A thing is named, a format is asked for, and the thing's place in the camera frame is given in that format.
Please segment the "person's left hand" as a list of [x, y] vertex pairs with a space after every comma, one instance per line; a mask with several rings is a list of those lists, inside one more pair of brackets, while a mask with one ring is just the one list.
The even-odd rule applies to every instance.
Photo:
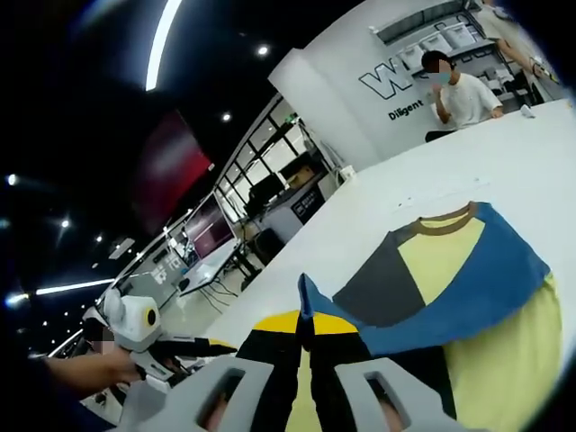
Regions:
[[104, 383], [135, 383], [142, 379], [131, 358], [131, 352], [122, 347], [116, 346], [107, 353], [90, 355], [88, 360], [98, 379], [102, 379]]

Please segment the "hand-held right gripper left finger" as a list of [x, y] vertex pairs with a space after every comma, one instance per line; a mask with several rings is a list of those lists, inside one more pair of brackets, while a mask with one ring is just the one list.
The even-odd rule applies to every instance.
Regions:
[[262, 319], [238, 351], [160, 391], [129, 390], [121, 431], [284, 431], [298, 392], [297, 310]]

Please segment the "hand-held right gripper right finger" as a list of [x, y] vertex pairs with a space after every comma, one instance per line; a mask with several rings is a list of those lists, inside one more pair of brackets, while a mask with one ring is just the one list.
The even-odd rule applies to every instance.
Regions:
[[310, 391], [323, 431], [467, 431], [440, 394], [389, 358], [375, 358], [357, 328], [310, 316]]

